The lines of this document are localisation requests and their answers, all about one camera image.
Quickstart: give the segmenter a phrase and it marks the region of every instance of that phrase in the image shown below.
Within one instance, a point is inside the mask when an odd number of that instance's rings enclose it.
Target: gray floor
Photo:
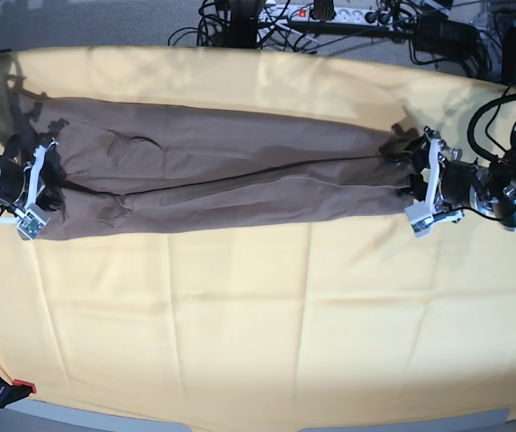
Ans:
[[[305,0],[294,0],[297,4]],[[95,45],[165,45],[180,27],[196,25],[202,0],[3,0],[0,4],[0,50]],[[336,0],[337,5],[366,6],[374,0]],[[479,5],[455,9],[461,20],[473,17]],[[353,48],[368,39],[355,38],[322,49],[319,54]],[[193,44],[194,40],[184,40]],[[390,41],[339,54],[412,66],[406,45]]]

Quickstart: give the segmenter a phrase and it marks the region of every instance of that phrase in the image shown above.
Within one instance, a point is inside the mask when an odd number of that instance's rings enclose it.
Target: brown pants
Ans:
[[[18,131],[54,133],[62,187],[44,239],[183,232],[401,212],[395,136],[331,121],[85,99],[14,98]]]

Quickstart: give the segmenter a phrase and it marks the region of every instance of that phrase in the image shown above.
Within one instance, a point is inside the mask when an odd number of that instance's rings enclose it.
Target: black power adapter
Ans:
[[[466,61],[477,53],[477,28],[437,16],[424,15],[418,18],[413,34],[413,47],[417,51]]]

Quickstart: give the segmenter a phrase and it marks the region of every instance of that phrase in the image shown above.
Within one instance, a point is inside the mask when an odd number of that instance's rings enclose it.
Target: yellow fabric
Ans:
[[[7,82],[427,124],[465,149],[473,112],[502,91],[286,53],[54,49],[0,57],[1,131]],[[502,142],[515,119],[516,104],[502,109]],[[470,214],[421,240],[403,215],[61,243],[0,227],[0,373],[41,401],[212,432],[515,417],[516,234]]]

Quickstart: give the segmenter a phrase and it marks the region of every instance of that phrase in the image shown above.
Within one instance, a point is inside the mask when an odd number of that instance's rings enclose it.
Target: yellow tablecloth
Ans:
[[[462,147],[502,91],[287,53],[40,50],[0,56],[2,135],[8,85],[427,124]],[[501,141],[515,119],[516,104],[502,109]],[[211,432],[516,417],[516,234],[470,214],[421,240],[403,215],[68,242],[0,226],[0,374],[41,401]]]

